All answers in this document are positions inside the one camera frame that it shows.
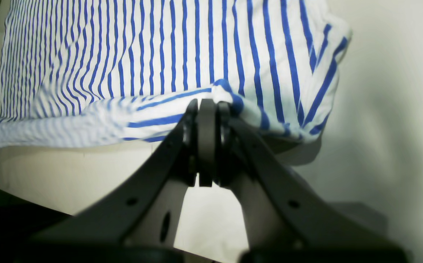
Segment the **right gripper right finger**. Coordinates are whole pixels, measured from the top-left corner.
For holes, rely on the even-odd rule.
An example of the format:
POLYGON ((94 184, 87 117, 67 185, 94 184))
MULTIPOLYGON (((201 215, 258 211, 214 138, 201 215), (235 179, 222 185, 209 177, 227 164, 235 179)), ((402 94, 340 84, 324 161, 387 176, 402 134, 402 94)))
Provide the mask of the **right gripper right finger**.
POLYGON ((386 252, 391 243, 325 203, 268 145, 207 100, 207 172, 243 212, 250 252, 386 252))

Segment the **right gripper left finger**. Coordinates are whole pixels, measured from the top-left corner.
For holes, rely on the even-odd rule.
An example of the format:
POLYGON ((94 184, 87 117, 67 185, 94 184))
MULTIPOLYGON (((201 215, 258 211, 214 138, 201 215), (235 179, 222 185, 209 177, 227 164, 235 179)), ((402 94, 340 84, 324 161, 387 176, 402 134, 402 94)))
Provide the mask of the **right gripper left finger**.
POLYGON ((145 163, 103 199, 48 230, 33 244, 45 247, 172 247, 182 203, 194 176, 189 171, 198 112, 194 99, 178 125, 145 163))

